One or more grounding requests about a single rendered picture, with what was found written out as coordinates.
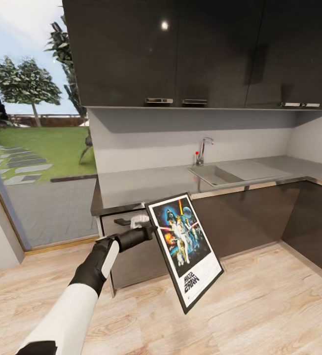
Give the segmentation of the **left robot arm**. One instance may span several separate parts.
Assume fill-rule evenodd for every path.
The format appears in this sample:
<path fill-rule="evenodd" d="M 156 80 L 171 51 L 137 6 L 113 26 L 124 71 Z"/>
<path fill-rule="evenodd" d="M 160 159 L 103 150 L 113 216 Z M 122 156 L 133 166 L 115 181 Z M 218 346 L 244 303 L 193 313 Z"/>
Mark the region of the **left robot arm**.
<path fill-rule="evenodd" d="M 152 239 L 158 226 L 138 225 L 149 217 L 132 217 L 131 230 L 102 237 L 79 265 L 60 299 L 25 339 L 15 355 L 81 355 L 97 301 L 118 253 Z"/>

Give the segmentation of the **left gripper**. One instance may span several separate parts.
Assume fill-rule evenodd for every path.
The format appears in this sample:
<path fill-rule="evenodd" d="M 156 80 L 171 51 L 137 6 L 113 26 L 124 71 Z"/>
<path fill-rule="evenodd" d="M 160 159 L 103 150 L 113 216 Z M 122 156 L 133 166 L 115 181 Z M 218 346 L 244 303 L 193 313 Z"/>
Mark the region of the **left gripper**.
<path fill-rule="evenodd" d="M 149 227 L 142 226 L 141 228 L 134 228 L 130 231 L 126 231 L 131 239 L 131 247 L 134 247 L 144 241 L 149 241 L 152 239 L 152 233 L 158 229 L 158 226 Z"/>

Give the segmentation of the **poster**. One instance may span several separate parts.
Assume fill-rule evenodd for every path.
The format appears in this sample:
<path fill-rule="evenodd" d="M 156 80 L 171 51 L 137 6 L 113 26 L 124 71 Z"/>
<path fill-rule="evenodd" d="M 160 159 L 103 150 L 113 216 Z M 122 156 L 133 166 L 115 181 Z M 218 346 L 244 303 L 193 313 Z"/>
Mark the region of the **poster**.
<path fill-rule="evenodd" d="M 144 204 L 183 312 L 224 273 L 188 192 Z"/>

